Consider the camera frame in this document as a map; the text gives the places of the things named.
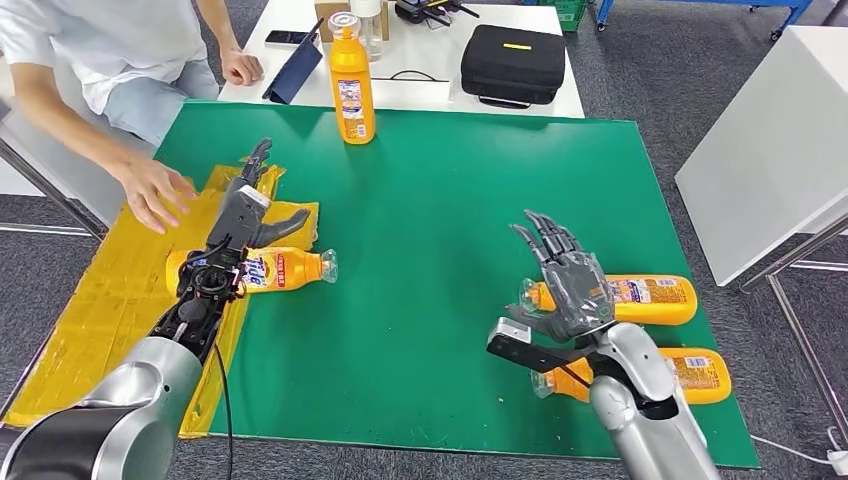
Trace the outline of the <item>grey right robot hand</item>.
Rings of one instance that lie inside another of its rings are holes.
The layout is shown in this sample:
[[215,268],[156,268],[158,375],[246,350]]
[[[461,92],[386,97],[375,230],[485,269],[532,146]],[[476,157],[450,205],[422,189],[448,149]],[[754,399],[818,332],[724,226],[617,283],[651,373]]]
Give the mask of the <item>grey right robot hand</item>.
[[534,231],[519,224],[510,228],[524,239],[539,264],[554,310],[537,314],[510,304],[509,317],[559,343],[613,323],[614,303],[595,254],[584,250],[571,231],[551,217],[529,209],[524,215]]

